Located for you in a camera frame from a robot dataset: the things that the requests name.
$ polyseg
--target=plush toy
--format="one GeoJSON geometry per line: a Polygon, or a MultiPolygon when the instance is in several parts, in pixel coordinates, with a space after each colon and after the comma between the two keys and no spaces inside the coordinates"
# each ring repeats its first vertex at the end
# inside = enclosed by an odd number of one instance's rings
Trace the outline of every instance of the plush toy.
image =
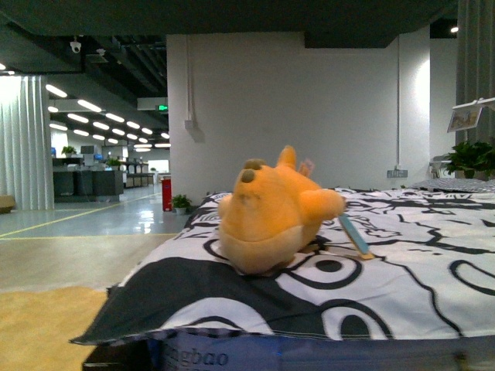
{"type": "Polygon", "coordinates": [[[290,263],[323,220],[345,209],[342,196],[308,178],[310,165],[296,171],[295,164],[291,146],[274,168],[248,160],[234,191],[220,201],[220,250],[244,274],[265,274],[290,263]]]}

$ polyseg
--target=ceiling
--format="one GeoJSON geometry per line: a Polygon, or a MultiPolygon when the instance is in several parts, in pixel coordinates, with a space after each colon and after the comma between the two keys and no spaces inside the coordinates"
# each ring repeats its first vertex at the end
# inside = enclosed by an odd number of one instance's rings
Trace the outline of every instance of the ceiling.
{"type": "MultiPolygon", "coordinates": [[[[439,30],[456,14],[457,0],[0,0],[0,63],[16,73],[46,75],[69,98],[152,129],[147,135],[125,128],[154,142],[163,141],[168,115],[139,111],[137,101],[167,97],[168,34],[304,32],[306,48],[384,48],[428,25],[432,37],[444,37],[439,30]],[[70,46],[74,36],[79,53],[70,46]]],[[[98,133],[66,112],[52,115],[69,128],[85,125],[98,133]]],[[[115,125],[102,113],[81,115],[115,125]]]]}

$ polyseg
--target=yellow rug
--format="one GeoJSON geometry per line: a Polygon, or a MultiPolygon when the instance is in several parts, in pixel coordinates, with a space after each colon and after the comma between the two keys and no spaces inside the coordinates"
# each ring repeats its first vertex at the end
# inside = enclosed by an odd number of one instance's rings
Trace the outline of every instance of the yellow rug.
{"type": "Polygon", "coordinates": [[[80,371],[94,347],[70,344],[107,295],[90,288],[0,294],[0,370],[80,371]]]}

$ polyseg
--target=trash bin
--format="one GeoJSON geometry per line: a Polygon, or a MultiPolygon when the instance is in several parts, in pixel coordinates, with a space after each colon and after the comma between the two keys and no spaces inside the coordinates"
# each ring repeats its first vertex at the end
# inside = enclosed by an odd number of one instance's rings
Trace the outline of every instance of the trash bin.
{"type": "Polygon", "coordinates": [[[162,206],[163,211],[172,211],[172,180],[162,180],[162,206]]]}

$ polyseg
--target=black and white bedding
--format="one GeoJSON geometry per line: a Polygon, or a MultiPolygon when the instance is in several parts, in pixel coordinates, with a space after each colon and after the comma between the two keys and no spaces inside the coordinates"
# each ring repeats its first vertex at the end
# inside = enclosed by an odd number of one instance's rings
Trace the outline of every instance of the black and white bedding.
{"type": "Polygon", "coordinates": [[[495,336],[495,194],[358,192],[346,214],[376,256],[361,260],[338,220],[311,253],[270,277],[244,276],[219,253],[207,197],[173,240],[112,291],[85,345],[279,335],[341,341],[495,336]]]}

